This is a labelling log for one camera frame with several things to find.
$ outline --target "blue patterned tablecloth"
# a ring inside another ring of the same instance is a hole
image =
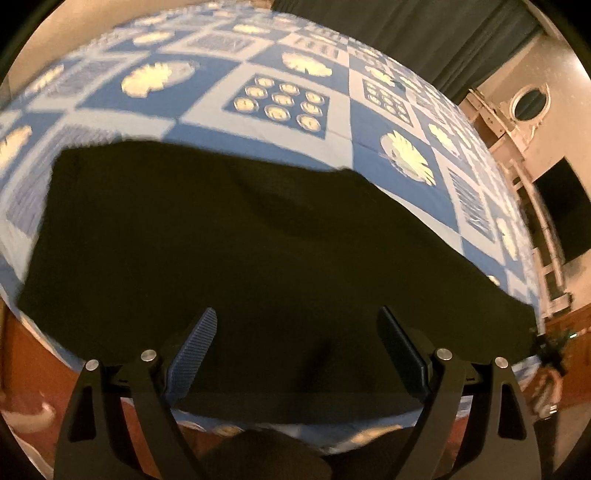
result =
[[[122,138],[353,168],[539,312],[517,204],[456,105],[394,59],[329,28],[248,4],[209,3],[115,28],[48,67],[0,113],[0,293],[73,369],[82,360],[15,302],[54,159],[65,147]],[[536,367],[528,359],[513,368],[526,381]],[[208,430],[227,423],[176,415]],[[342,451],[417,417],[275,427]]]

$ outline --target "round window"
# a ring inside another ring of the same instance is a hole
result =
[[[515,104],[515,118],[522,122],[534,119],[546,106],[548,96],[539,89],[530,90]]]

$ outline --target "black cloth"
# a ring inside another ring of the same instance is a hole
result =
[[[247,430],[224,440],[199,461],[209,478],[215,480],[334,478],[330,466],[319,453],[274,430]]]
[[[522,0],[275,0],[384,52],[459,105],[542,27]]]
[[[384,305],[463,359],[530,351],[531,306],[358,173],[151,141],[62,152],[18,301],[107,364],[213,307],[217,335],[176,406],[276,423],[420,407],[379,339]]]

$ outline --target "curtain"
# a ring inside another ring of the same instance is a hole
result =
[[[542,30],[521,0],[275,0],[384,52],[459,104]]]
[[[515,105],[515,117],[517,120],[527,122],[537,117],[546,106],[548,97],[539,90],[526,93]]]

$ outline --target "metal screw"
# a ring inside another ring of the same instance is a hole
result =
[[[144,362],[151,362],[156,358],[156,351],[155,350],[144,350],[142,352],[142,360]]]
[[[495,358],[495,363],[496,366],[498,366],[499,368],[507,368],[509,366],[509,362],[507,361],[507,359],[501,356]]]
[[[88,360],[86,362],[86,369],[90,372],[99,368],[99,361],[98,360]]]
[[[441,360],[451,360],[453,354],[447,348],[440,348],[437,350],[437,357]]]

